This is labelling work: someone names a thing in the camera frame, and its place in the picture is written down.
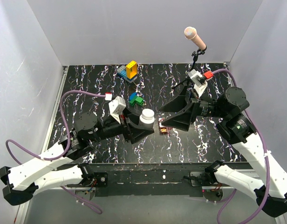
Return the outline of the white vitamin pill bottle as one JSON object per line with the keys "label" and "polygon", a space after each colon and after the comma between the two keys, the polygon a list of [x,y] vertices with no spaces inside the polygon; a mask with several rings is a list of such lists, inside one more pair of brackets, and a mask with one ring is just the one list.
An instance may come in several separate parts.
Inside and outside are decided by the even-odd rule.
{"label": "white vitamin pill bottle", "polygon": [[139,125],[148,129],[153,129],[154,122],[155,122],[154,118],[152,119],[145,119],[143,117],[139,118]]}

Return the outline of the white bottle cap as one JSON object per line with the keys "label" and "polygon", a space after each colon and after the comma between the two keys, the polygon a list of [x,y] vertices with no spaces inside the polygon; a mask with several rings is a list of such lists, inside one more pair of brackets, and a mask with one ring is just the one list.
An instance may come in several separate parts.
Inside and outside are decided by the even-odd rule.
{"label": "white bottle cap", "polygon": [[155,115],[155,113],[153,110],[143,109],[142,114],[140,115],[140,119],[145,120],[147,122],[148,120],[154,120],[155,119],[154,115]]}

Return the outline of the red weekly pill organizer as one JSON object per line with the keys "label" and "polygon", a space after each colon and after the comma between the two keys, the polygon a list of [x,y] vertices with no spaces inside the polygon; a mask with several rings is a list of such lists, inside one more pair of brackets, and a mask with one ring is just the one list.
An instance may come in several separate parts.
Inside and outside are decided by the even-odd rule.
{"label": "red weekly pill organizer", "polygon": [[165,120],[165,118],[159,118],[158,119],[158,127],[159,127],[159,133],[160,135],[166,135],[172,130],[172,127],[163,126],[162,122]]}

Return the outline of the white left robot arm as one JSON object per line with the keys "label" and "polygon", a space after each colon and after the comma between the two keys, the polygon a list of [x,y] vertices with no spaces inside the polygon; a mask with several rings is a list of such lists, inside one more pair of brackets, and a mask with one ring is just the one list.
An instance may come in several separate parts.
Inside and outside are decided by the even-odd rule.
{"label": "white left robot arm", "polygon": [[105,187],[101,178],[107,178],[106,173],[92,173],[87,164],[70,168],[62,166],[87,154],[94,142],[118,135],[123,135],[132,144],[140,141],[154,132],[154,116],[151,109],[144,109],[141,115],[137,115],[125,108],[119,114],[119,120],[109,116],[100,123],[94,113],[83,113],[75,119],[70,136],[64,136],[39,158],[13,168],[0,168],[0,179],[5,185],[2,190],[4,199],[10,205],[20,205],[42,191],[68,184]]}

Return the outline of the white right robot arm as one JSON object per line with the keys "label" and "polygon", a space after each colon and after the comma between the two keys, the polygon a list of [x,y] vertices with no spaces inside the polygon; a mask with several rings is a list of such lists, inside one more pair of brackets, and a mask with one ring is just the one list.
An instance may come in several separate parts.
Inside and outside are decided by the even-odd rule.
{"label": "white right robot arm", "polygon": [[160,108],[162,112],[174,115],[162,121],[162,125],[188,131],[196,117],[221,118],[216,125],[219,134],[239,151],[258,179],[251,178],[215,161],[205,168],[202,183],[229,185],[256,201],[267,215],[278,217],[287,212],[287,172],[268,152],[259,132],[252,122],[243,115],[249,106],[245,92],[238,87],[229,87],[217,100],[190,97],[185,99],[187,90]]}

